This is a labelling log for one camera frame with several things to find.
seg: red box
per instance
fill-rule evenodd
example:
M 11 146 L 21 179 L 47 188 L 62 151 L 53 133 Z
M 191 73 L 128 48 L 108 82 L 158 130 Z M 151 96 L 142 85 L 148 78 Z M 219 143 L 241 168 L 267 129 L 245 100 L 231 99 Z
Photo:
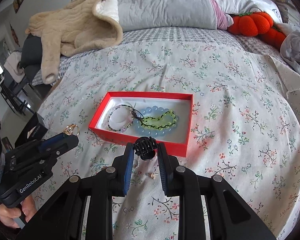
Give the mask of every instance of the red box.
M 191 125 L 191 116 L 192 116 L 192 104 L 193 104 L 193 95 L 192 94 L 179 94 L 179 93 L 164 93 L 164 92 L 108 92 L 103 98 L 99 108 L 94 114 L 90 124 L 89 129 L 94 131 L 101 139 L 109 142 L 113 142 L 116 144 L 126 145 L 128 142 L 135 143 L 135 141 L 139 138 L 136 136 L 126 135 L 123 133 L 117 133 L 109 130 L 103 130 L 96 128 L 96 125 L 101 118 L 104 109 L 106 108 L 108 102 L 111 98 L 160 98 L 160 99 L 180 99 L 180 100 L 188 100 L 189 101 L 189 120 L 188 120 L 188 132 L 186 134 L 186 139 L 184 143 L 175 143 L 175 142 L 164 142 L 165 147 L 167 149 L 168 154 L 174 156 L 186 157 L 187 145 L 190 134 L 190 125 Z

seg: bracelet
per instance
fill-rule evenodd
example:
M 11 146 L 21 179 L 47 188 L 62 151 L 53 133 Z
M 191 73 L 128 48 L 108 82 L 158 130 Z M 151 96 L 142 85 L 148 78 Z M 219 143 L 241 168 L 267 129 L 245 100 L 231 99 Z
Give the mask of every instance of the bracelet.
M 143 136 L 159 137 L 164 136 L 174 130 L 178 125 L 179 117 L 175 115 L 174 111 L 169 109 L 163 109 L 162 107 L 147 107 L 141 109 L 140 114 L 136 114 L 136 110 L 133 109 L 132 115 L 135 118 L 134 128 L 135 131 Z M 153 116 L 144 117 L 144 114 L 153 113 Z
M 107 118 L 107 124 L 108 124 L 108 128 L 113 131 L 113 132 L 125 132 L 132 124 L 133 124 L 133 120 L 134 120 L 134 117 L 132 116 L 132 121 L 128 124 L 128 125 L 124 125 L 122 128 L 116 130 L 116 129 L 113 129 L 111 126 L 110 126 L 110 118 L 111 118 L 111 115 L 116 111 L 118 110 L 120 107 L 125 107 L 131 111 L 133 111 L 133 107 L 132 106 L 128 106 L 128 105 L 118 105 L 116 106 L 109 114 L 108 118 Z
M 164 125 L 147 124 L 151 120 L 161 121 L 164 116 L 171 116 L 172 121 L 168 122 L 167 124 L 164 124 Z M 159 117 L 148 116 L 148 117 L 145 117 L 145 118 L 141 119 L 140 122 L 141 122 L 142 127 L 154 128 L 154 129 L 157 129 L 157 130 L 161 131 L 165 128 L 171 127 L 172 125 L 175 125 L 176 122 L 177 122 L 177 118 L 176 118 L 176 115 L 174 114 L 174 112 L 172 110 L 168 110 Z

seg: pink pillowcase trim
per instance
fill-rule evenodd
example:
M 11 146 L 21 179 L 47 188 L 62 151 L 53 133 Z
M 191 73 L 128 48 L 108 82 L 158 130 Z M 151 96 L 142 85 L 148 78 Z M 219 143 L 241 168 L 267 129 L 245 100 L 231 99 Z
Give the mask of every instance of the pink pillowcase trim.
M 216 17 L 217 17 L 217 29 L 226 30 L 228 28 L 227 17 L 224 12 L 221 10 L 220 6 L 216 0 L 210 0 L 214 8 Z

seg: plaid blanket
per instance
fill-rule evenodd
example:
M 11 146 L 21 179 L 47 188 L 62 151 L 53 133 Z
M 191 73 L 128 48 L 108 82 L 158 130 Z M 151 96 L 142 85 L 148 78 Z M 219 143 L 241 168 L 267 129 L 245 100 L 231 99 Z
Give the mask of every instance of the plaid blanket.
M 279 51 L 274 47 L 264 43 L 258 38 L 245 37 L 241 35 L 232 35 L 227 31 L 222 30 L 207 30 L 198 28 L 188 27 L 161 27 L 154 29 L 136 30 L 126 32 L 123 34 L 123 41 L 121 44 L 129 44 L 135 42 L 151 42 L 151 41 L 176 41 L 176 42 L 192 42 L 199 41 L 205 43 L 216 42 L 219 45 L 234 46 L 244 49 L 245 51 L 261 54 L 270 55 L 277 60 L 284 63 Z M 81 57 L 87 54 L 94 53 L 98 50 L 86 51 L 79 53 L 70 58 L 61 56 L 59 75 L 57 79 L 62 78 L 70 64 L 77 61 Z M 32 85 L 43 84 L 41 70 L 36 74 L 32 80 Z

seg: gray pillowcase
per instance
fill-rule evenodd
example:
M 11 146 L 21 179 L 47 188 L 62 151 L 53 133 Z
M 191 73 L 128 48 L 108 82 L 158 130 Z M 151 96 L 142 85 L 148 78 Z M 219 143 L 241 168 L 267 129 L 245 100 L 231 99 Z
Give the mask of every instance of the gray pillowcase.
M 118 0 L 118 7 L 124 32 L 169 26 L 217 28 L 210 0 Z

